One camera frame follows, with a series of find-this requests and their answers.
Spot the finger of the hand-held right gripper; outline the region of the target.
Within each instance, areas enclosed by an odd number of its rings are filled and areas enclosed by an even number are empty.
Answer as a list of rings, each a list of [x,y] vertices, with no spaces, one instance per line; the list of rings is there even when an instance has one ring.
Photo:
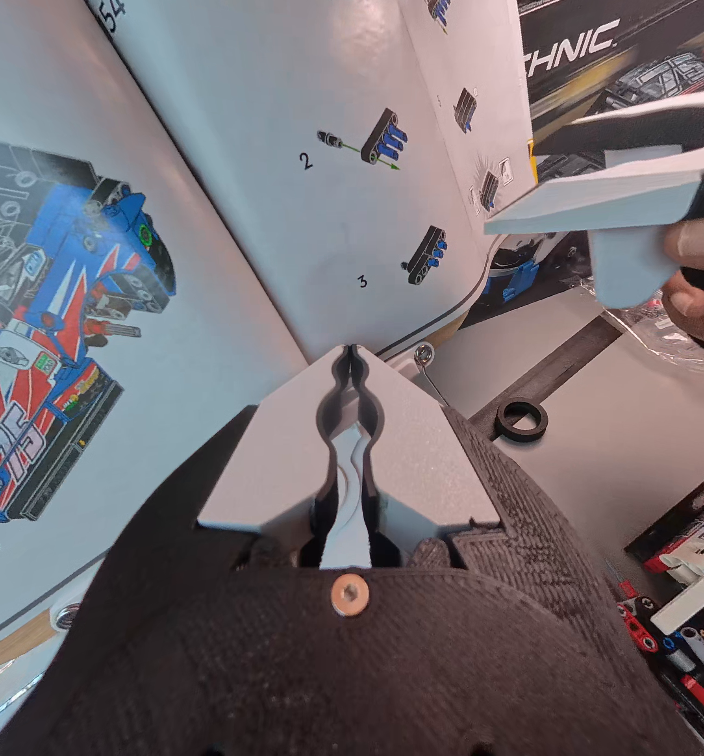
[[[666,228],[687,214],[702,179],[677,148],[638,148],[645,159],[537,185],[485,223],[498,234],[588,233],[595,293],[607,308],[646,302],[677,270]]]
[[[539,141],[535,150],[553,155],[670,145],[704,147],[704,94],[682,94],[577,119]]]

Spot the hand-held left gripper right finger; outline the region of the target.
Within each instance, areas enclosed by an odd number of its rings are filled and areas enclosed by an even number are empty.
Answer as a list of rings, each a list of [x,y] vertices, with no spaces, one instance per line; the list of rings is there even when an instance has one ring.
[[[424,539],[500,523],[444,408],[366,348],[354,345],[363,451],[361,503],[370,539],[413,553]]]

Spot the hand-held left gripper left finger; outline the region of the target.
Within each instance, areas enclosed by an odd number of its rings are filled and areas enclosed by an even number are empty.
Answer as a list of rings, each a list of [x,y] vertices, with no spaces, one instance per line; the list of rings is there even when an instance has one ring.
[[[198,524],[277,540],[300,550],[313,537],[313,508],[330,497],[335,510],[336,452],[350,374],[346,345],[332,348],[257,407],[206,500]]]

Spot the toy car building manual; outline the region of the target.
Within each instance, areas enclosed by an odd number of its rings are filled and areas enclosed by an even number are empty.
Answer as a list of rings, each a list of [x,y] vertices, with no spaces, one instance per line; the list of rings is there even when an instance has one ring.
[[[521,53],[516,2],[0,2],[0,645],[246,404],[465,316]]]

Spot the grey desk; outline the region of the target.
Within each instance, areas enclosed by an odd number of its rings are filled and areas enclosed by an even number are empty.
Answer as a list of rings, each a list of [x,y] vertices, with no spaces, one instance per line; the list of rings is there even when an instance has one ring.
[[[601,312],[581,288],[462,328],[415,384],[467,418]],[[624,548],[704,480],[704,373],[622,335],[543,402],[537,442],[496,440],[553,499],[596,557],[666,601],[677,584]]]

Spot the person's right hand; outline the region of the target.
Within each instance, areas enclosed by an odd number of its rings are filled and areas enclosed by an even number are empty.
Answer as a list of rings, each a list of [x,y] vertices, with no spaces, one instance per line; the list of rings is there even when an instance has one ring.
[[[665,255],[679,268],[662,287],[663,306],[674,324],[704,343],[704,291],[682,273],[683,268],[704,271],[704,219],[670,226],[663,241]]]

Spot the black toy car set box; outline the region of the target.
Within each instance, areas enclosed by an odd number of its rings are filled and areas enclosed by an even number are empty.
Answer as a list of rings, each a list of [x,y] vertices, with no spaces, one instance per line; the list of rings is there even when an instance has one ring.
[[[704,52],[700,51],[702,44],[697,37],[684,44],[677,52],[663,55],[653,61],[618,63],[613,79],[598,93],[597,98],[592,100],[591,107],[584,117],[649,104],[681,94],[704,95]],[[704,147],[695,150],[685,150],[679,145],[642,148],[655,147],[673,147],[677,148],[680,154],[688,154],[689,165],[701,168],[702,181]],[[539,165],[539,184],[558,178],[597,173],[621,162],[645,159],[645,156],[636,155],[636,149],[638,148],[545,155],[546,160]]]

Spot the clear plastic parts bag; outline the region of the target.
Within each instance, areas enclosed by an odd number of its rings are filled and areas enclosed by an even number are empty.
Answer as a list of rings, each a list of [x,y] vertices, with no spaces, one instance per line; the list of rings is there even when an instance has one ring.
[[[637,306],[603,306],[603,315],[650,354],[669,364],[704,373],[704,342],[687,334],[672,321],[661,296],[661,289],[656,289],[649,299]]]

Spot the black flat strip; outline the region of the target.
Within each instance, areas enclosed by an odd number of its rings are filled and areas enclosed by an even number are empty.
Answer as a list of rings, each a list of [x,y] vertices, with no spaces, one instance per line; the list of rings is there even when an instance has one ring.
[[[621,336],[622,331],[606,317],[593,318],[490,400],[470,423],[490,440],[501,436],[518,443],[540,440],[548,427],[543,402]]]

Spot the partly built toy brick car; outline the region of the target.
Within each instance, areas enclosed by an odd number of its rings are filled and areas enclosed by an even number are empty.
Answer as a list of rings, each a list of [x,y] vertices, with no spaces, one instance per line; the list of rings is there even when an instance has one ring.
[[[620,581],[617,609],[636,648],[704,741],[704,481],[642,532],[625,552],[677,594],[660,604]]]

